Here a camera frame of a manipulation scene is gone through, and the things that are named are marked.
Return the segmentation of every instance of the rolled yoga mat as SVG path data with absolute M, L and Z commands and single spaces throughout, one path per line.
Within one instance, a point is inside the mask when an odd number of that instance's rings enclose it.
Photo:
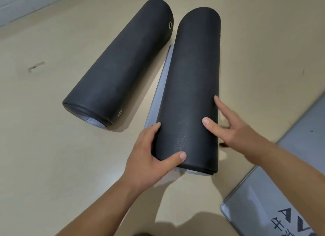
M 147 1 L 63 100 L 65 109 L 92 125 L 112 125 L 173 26 L 166 2 Z
M 219 91 L 221 20 L 211 8 L 196 8 L 181 20 L 157 117 L 161 122 L 152 154 L 164 160 L 178 151 L 179 168 L 212 175 L 218 171 L 217 138 L 202 124 L 218 121 L 213 97 Z

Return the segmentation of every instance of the person's left hand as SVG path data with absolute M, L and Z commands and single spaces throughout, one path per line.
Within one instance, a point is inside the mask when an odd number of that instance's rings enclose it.
M 156 184 L 173 168 L 186 159 L 185 152 L 177 152 L 165 160 L 151 155 L 151 144 L 160 123 L 145 128 L 139 135 L 126 162 L 121 180 L 142 193 Z

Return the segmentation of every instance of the person's right arm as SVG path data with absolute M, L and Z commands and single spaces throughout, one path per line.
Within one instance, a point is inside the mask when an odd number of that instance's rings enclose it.
M 214 101 L 228 119 L 225 129 L 209 118 L 203 125 L 230 148 L 261 166 L 318 236 L 325 235 L 325 175 L 255 132 L 215 96 Z

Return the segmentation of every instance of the black textured surface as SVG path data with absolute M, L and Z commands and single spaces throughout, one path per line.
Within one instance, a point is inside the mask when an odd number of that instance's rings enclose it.
M 202 118 L 218 120 L 213 97 L 219 91 L 220 28 L 220 17 L 211 8 L 196 8 L 181 20 L 153 149 L 159 160 L 185 151 L 187 159 L 179 167 L 208 174 L 218 171 L 218 146 Z
M 113 124 L 144 71 L 170 39 L 173 26 L 167 3 L 146 2 L 63 100 L 63 106 L 74 115 L 88 115 L 105 126 Z

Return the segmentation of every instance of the shiny floor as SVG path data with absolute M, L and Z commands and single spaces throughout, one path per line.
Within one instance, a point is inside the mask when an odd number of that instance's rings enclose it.
M 0 28 L 1 235 L 56 234 L 122 174 L 168 47 L 110 131 L 61 102 L 146 1 L 61 0 Z M 269 140 L 323 92 L 325 0 L 165 1 L 171 43 L 193 8 L 220 14 L 220 97 Z M 219 156 L 212 177 L 169 173 L 135 202 L 117 235 L 237 235 L 219 207 L 253 166 L 231 150 Z

